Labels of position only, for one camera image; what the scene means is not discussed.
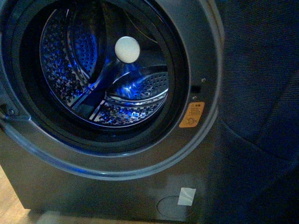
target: washing machine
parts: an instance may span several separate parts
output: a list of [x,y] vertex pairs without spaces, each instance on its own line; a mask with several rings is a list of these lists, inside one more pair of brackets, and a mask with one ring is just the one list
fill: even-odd
[[0,165],[24,208],[224,224],[297,214],[296,1],[0,8]]
[[0,163],[24,208],[199,220],[217,133],[219,5],[0,5]]

